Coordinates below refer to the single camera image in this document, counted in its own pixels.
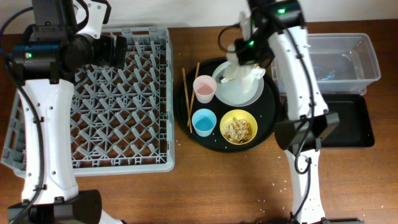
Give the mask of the white paper napkin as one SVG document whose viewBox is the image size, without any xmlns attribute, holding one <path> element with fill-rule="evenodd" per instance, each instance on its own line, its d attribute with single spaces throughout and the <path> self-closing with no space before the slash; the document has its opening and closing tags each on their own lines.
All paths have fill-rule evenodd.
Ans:
<svg viewBox="0 0 398 224">
<path fill-rule="evenodd" d="M 252 88 L 255 80 L 259 80 L 266 74 L 266 69 L 259 65 L 239 65 L 230 63 L 223 73 L 223 78 L 228 81 L 237 80 L 242 86 L 243 93 Z"/>
</svg>

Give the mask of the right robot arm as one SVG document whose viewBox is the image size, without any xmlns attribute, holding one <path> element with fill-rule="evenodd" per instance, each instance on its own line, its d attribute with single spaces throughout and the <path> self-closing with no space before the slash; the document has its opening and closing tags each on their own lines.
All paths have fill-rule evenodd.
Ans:
<svg viewBox="0 0 398 224">
<path fill-rule="evenodd" d="M 293 188 L 289 223 L 327 223 L 320 198 L 318 160 L 321 141 L 338 125 L 317 85 L 310 58 L 308 30 L 300 4 L 249 1 L 250 16 L 240 15 L 243 38 L 227 49 L 224 72 L 245 90 L 265 74 L 265 61 L 276 60 L 287 97 L 287 118 L 274 126 L 275 139 L 287 157 Z"/>
</svg>

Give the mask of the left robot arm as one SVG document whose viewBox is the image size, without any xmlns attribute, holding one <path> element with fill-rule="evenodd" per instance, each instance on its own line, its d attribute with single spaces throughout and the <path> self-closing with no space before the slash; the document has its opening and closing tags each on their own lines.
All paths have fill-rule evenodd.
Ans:
<svg viewBox="0 0 398 224">
<path fill-rule="evenodd" d="M 124 37 L 101 33 L 107 1 L 33 1 L 29 25 L 5 66 L 22 101 L 27 165 L 10 223 L 115 223 L 97 190 L 79 190 L 72 167 L 70 107 L 84 65 L 122 68 Z"/>
</svg>

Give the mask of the food scraps pile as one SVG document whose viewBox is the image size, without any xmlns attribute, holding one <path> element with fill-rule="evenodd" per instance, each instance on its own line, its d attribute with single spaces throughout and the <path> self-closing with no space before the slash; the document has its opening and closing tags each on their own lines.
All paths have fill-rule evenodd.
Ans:
<svg viewBox="0 0 398 224">
<path fill-rule="evenodd" d="M 231 143 L 244 144 L 251 138 L 251 126 L 245 119 L 232 118 L 223 125 L 223 136 Z"/>
</svg>

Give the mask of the white ceramic plate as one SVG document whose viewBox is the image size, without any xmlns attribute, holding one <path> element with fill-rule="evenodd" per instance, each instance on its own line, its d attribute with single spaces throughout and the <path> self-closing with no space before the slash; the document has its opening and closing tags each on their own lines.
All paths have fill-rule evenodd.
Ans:
<svg viewBox="0 0 398 224">
<path fill-rule="evenodd" d="M 264 79 L 260 78 L 258 80 L 254 80 L 251 89 L 247 93 L 244 93 L 243 86 L 239 80 L 231 80 L 225 83 L 221 82 L 224 71 L 228 65 L 230 65 L 229 62 L 223 62 L 212 74 L 212 77 L 217 84 L 215 96 L 222 103 L 229 106 L 243 107 L 253 104 L 262 94 L 264 89 Z"/>
</svg>

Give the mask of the pink plastic cup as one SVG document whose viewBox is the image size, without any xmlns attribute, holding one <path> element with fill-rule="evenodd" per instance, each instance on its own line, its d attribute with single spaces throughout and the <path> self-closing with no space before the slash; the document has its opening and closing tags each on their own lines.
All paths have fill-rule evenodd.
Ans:
<svg viewBox="0 0 398 224">
<path fill-rule="evenodd" d="M 200 75 L 193 82 L 193 90 L 200 103 L 209 103 L 213 99 L 216 89 L 217 83 L 209 75 Z"/>
</svg>

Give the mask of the blue plastic cup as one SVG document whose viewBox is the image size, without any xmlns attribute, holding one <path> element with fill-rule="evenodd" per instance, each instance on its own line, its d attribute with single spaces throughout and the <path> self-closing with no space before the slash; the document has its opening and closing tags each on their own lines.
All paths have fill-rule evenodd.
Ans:
<svg viewBox="0 0 398 224">
<path fill-rule="evenodd" d="M 199 137 L 207 137 L 213 132 L 217 117 L 209 109 L 199 109 L 192 116 L 192 124 Z"/>
</svg>

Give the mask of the yellow bowl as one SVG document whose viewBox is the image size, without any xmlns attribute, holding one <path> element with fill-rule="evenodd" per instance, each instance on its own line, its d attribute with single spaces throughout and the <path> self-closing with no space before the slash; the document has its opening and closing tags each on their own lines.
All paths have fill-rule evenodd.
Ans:
<svg viewBox="0 0 398 224">
<path fill-rule="evenodd" d="M 247 143 L 251 142 L 254 139 L 254 137 L 256 136 L 256 134 L 257 134 L 258 126 L 257 126 L 257 121 L 255 120 L 254 116 L 252 114 L 250 114 L 249 112 L 245 111 L 245 110 L 231 110 L 231 111 L 227 112 L 222 117 L 222 119 L 220 121 L 220 132 L 221 132 L 221 135 L 223 136 L 223 131 L 222 131 L 223 125 L 226 122 L 228 122 L 229 120 L 231 120 L 232 118 L 245 119 L 250 124 L 250 126 L 251 126 L 251 138 L 250 138 L 250 140 L 248 142 L 246 142 L 244 144 L 247 144 Z M 231 143 L 231 144 L 234 144 L 234 145 L 237 145 L 237 146 L 244 145 L 244 144 L 235 144 L 235 143 Z"/>
</svg>

